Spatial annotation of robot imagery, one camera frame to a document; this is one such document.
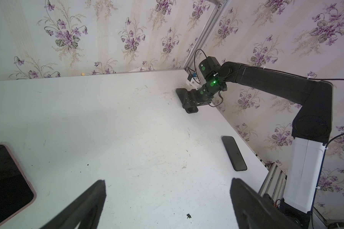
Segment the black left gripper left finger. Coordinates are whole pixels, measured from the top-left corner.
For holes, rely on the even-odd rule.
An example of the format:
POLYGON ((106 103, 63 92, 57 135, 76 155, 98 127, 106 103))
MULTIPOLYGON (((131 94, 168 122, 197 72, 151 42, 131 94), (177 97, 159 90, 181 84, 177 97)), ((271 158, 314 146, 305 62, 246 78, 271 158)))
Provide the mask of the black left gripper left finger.
POLYGON ((96 229, 106 196, 105 180, 96 181, 42 229, 96 229))

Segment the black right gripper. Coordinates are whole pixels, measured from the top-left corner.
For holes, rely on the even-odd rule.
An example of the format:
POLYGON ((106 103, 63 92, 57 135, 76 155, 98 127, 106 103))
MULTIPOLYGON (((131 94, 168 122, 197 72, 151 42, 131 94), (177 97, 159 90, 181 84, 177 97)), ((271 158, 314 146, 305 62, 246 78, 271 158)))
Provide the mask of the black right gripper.
POLYGON ((221 105, 224 101, 221 92, 226 91, 226 86, 221 86, 219 89, 214 89, 212 92, 210 92, 207 87, 201 87, 199 90, 192 89, 191 91, 187 91, 185 88, 177 88, 175 91, 182 103, 183 109, 185 109, 188 114, 193 114, 198 112, 197 106, 209 105, 210 107, 217 107, 221 105), (218 94, 221 101, 217 104, 214 103, 213 106, 211 103, 213 102, 215 94, 218 94))

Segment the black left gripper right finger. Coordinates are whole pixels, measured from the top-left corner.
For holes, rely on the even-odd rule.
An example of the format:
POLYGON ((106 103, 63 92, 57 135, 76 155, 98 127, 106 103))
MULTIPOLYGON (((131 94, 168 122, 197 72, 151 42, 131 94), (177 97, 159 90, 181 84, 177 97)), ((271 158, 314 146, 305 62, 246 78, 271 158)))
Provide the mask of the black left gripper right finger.
POLYGON ((232 179, 230 196, 240 229, 299 228, 239 178, 232 179))

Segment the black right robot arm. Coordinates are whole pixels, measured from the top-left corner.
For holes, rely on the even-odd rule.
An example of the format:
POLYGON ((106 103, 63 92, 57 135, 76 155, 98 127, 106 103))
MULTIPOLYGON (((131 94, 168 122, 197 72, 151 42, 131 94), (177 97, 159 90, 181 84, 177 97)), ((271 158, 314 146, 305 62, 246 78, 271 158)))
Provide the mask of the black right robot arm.
POLYGON ((191 114, 211 104, 227 83, 248 86, 300 105, 292 122, 291 161, 279 211, 301 228, 308 228, 333 119, 333 85, 291 73, 207 57, 199 64, 205 83, 199 89, 178 88, 183 109, 191 114))

